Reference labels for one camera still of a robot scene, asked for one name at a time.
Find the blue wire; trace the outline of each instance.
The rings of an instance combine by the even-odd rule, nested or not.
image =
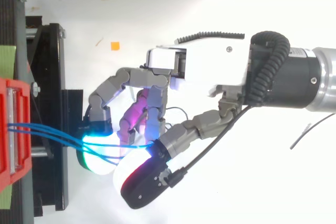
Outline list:
[[[79,145],[82,145],[83,141],[63,132],[58,129],[43,125],[43,124],[38,124],[38,123],[8,123],[8,126],[22,126],[22,127],[28,127],[33,130],[40,130],[40,129],[45,129],[44,131],[47,133],[55,134],[58,136],[61,136],[66,139],[70,139],[74,142],[76,142]],[[95,146],[104,146],[104,147],[119,147],[119,148],[147,148],[152,146],[153,144],[146,144],[146,145],[119,145],[119,144],[97,144],[97,143],[85,143],[86,145],[95,145]]]
[[[44,133],[31,132],[31,131],[19,131],[19,130],[13,130],[13,129],[8,129],[8,131],[16,132],[16,133],[24,133],[24,134],[37,135],[37,136],[42,136],[42,137],[45,137],[45,138],[49,138],[49,139],[54,140],[54,141],[56,141],[56,142],[58,142],[58,143],[60,143],[60,144],[64,144],[64,145],[70,146],[70,147],[72,147],[72,148],[74,148],[74,149],[76,149],[76,150],[79,150],[79,151],[81,151],[81,152],[87,152],[87,153],[89,153],[89,154],[98,156],[98,157],[100,157],[102,160],[104,160],[104,161],[106,161],[106,162],[108,162],[108,163],[110,163],[110,164],[118,165],[117,163],[112,162],[112,161],[108,160],[107,158],[105,158],[106,156],[103,156],[103,155],[101,155],[101,154],[95,152],[94,150],[92,150],[92,149],[86,147],[86,146],[85,146],[85,148],[87,148],[87,149],[89,150],[89,152],[86,151],[86,150],[84,150],[83,148],[79,148],[79,147],[77,147],[77,146],[75,146],[75,145],[72,145],[72,144],[66,142],[66,141],[63,141],[63,140],[61,140],[61,139],[59,139],[59,138],[56,138],[56,137],[53,137],[53,136],[50,136],[50,135],[47,135],[47,134],[44,134]]]

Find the blue light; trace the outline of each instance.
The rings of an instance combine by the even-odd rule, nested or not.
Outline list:
[[[106,147],[106,146],[95,146],[95,145],[86,145],[85,143],[97,143],[97,144],[120,144],[120,140],[116,134],[111,134],[108,136],[84,136],[83,145],[88,146],[93,149],[95,152],[105,155],[105,156],[120,156],[120,149],[115,147]],[[115,169],[115,165],[110,164],[100,157],[89,153],[83,153],[83,158],[86,166],[94,173],[99,175],[106,175],[111,173]]]

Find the red plastic bin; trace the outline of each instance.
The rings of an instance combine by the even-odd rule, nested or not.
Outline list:
[[[0,192],[18,181],[32,168],[30,134],[14,133],[12,143],[15,150],[15,170],[11,168],[8,123],[8,92],[13,94],[13,120],[16,123],[30,123],[30,85],[17,80],[0,78]],[[18,130],[29,130],[17,127]]]

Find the green paper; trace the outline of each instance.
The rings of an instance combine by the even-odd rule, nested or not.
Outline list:
[[[0,46],[0,78],[13,78],[15,51],[16,46]]]
[[[12,185],[5,187],[0,193],[0,209],[10,209],[12,203]]]
[[[14,76],[16,46],[0,46],[0,78],[12,79]],[[12,185],[0,192],[0,209],[10,209]]]

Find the orange sticker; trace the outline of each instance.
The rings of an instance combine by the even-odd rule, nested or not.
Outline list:
[[[111,50],[112,51],[118,51],[120,49],[119,42],[111,42]]]

